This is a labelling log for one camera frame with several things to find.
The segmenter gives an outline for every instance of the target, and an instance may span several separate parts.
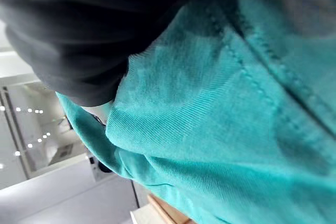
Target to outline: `wall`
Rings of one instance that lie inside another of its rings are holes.
[[[120,224],[135,209],[130,181],[112,175],[96,183],[86,159],[0,191],[6,224]]]
[[[0,51],[0,78],[33,73],[32,68],[13,51]]]
[[[5,35],[5,24],[0,21],[0,49],[10,47]]]

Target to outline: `stitching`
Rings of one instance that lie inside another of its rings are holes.
[[[209,8],[206,9],[206,12],[208,16],[210,17],[211,23],[214,25],[214,27],[218,27],[219,23],[217,22],[216,18],[210,13]],[[221,39],[224,38],[224,30],[221,29],[218,31],[218,35],[220,35]],[[308,139],[307,133],[303,132],[300,126],[295,123],[288,115],[285,114],[283,109],[278,107],[274,100],[266,93],[266,91],[261,87],[260,83],[256,81],[253,76],[248,72],[246,69],[243,60],[238,56],[238,54],[235,53],[235,51],[229,46],[225,45],[224,48],[228,50],[229,54],[232,56],[232,58],[239,64],[241,68],[241,72],[245,76],[247,80],[251,83],[251,85],[256,89],[256,91],[261,95],[261,97],[266,101],[267,104],[271,106],[273,110],[278,110],[279,115],[281,116],[280,118],[287,123],[292,129],[294,129],[299,135],[301,135],[302,139],[309,144],[312,148],[314,148],[316,151],[318,151],[327,161],[330,161],[331,164],[334,163],[334,158],[332,154],[328,154],[325,149],[323,148],[321,142],[322,139],[315,138],[313,139]]]
[[[249,30],[253,33],[254,37],[257,39],[258,43],[262,48],[264,48],[265,53],[270,56],[270,58],[278,62],[279,67],[284,71],[286,76],[293,81],[293,83],[307,96],[309,100],[319,106],[322,106],[325,112],[327,112],[332,121],[336,123],[336,113],[334,110],[326,104],[313,90],[309,89],[307,85],[282,61],[282,59],[277,56],[277,54],[271,49],[268,43],[262,38],[262,36],[257,33],[257,30],[249,23],[247,18],[240,12],[237,11],[237,16],[241,24],[245,27],[246,30]]]

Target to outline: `person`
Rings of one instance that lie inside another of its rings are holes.
[[[197,223],[333,223],[335,3],[2,0],[0,16],[113,172]],[[82,109],[102,105],[106,127]]]
[[[182,2],[1,0],[0,19],[14,49],[47,87],[102,117],[128,57],[158,37]]]

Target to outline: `black jacket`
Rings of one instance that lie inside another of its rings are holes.
[[[114,99],[128,56],[143,51],[178,0],[0,0],[8,39],[51,89],[82,106]]]

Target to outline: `teal fabric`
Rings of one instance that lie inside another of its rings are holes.
[[[106,130],[59,98],[105,165],[197,223],[336,223],[335,3],[188,0]]]

